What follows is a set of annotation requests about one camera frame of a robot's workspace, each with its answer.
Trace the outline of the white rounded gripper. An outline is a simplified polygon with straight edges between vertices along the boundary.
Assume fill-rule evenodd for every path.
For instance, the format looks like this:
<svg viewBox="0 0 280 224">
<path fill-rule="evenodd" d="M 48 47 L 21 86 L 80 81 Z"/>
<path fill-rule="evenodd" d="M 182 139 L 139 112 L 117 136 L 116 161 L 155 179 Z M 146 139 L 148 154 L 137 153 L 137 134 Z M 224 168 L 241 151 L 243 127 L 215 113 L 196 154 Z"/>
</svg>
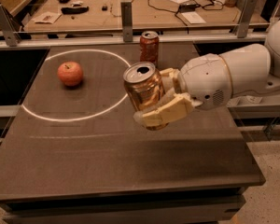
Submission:
<svg viewBox="0 0 280 224">
<path fill-rule="evenodd" d="M 226 105 L 232 95 L 231 75 L 225 61 L 207 54 L 189 60 L 181 69 L 160 71 L 164 90 L 173 89 L 158 105 L 135 112 L 134 120 L 145 128 L 158 128 L 185 118 L 201 102 L 199 108 L 209 110 Z"/>
</svg>

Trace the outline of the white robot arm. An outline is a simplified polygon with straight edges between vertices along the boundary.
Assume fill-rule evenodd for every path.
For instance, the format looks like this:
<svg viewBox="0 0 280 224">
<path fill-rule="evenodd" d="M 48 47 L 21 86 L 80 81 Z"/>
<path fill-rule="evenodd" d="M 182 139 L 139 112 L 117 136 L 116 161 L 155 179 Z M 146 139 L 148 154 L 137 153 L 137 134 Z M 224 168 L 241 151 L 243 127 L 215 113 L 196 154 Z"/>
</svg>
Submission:
<svg viewBox="0 0 280 224">
<path fill-rule="evenodd" d="M 206 54 L 180 69 L 162 70 L 161 79 L 165 95 L 133 115 L 145 128 L 183 119 L 196 108 L 224 106 L 232 98 L 280 94 L 280 21 L 270 28 L 263 45 Z"/>
</svg>

